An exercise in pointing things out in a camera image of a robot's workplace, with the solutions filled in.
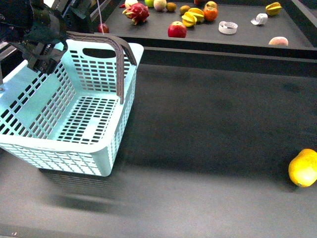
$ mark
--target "basket hole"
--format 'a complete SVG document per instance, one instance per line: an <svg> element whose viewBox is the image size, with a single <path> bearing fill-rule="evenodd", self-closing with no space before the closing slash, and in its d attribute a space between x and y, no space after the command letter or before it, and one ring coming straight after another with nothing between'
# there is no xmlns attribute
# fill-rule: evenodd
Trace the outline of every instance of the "basket hole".
<svg viewBox="0 0 317 238"><path fill-rule="evenodd" d="M109 59L109 58L115 57L115 51L113 51L113 50L84 48L83 53L86 56L101 58L101 59Z"/></svg>

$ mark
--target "table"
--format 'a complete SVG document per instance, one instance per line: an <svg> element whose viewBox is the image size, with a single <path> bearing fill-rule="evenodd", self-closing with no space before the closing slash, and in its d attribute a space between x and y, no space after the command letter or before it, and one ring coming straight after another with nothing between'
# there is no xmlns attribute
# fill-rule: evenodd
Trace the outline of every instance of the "table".
<svg viewBox="0 0 317 238"><path fill-rule="evenodd" d="M312 238L317 186L289 162L317 149L317 79L142 64L112 174L0 156L0 235Z"/></svg>

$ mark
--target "orange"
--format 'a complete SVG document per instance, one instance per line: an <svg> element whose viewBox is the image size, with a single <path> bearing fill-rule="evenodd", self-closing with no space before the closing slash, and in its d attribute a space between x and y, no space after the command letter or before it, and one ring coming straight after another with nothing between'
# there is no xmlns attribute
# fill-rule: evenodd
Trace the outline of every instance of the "orange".
<svg viewBox="0 0 317 238"><path fill-rule="evenodd" d="M214 21L218 16L218 10L214 7L205 7L203 12L206 21Z"/></svg>

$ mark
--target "basket handle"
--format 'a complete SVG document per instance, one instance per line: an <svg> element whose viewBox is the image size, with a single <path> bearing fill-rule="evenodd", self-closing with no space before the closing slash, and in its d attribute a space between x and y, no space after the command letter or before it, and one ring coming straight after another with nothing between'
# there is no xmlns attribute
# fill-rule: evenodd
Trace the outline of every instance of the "basket handle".
<svg viewBox="0 0 317 238"><path fill-rule="evenodd" d="M78 33L67 31L68 38L75 40L75 41L86 41L86 42L98 42L98 43L107 43L114 48L115 55L116 55L116 75L117 75L117 96L120 97L120 104L124 102L124 53L125 51L130 63L132 65L137 65L137 61L133 55L132 49L130 48L129 44L113 35L109 34L102 34L102 33L95 33L95 34L88 34L88 33Z"/></svg>

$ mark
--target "plastic basket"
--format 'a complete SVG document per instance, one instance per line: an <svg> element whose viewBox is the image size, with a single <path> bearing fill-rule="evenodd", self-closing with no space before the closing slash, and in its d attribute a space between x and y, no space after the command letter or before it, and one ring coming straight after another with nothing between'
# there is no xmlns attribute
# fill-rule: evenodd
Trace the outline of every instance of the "plastic basket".
<svg viewBox="0 0 317 238"><path fill-rule="evenodd" d="M71 38L54 73L35 73L24 61L3 79L0 147L37 168L108 176L144 48L100 34ZM84 49L112 50L116 57L94 58Z"/></svg>

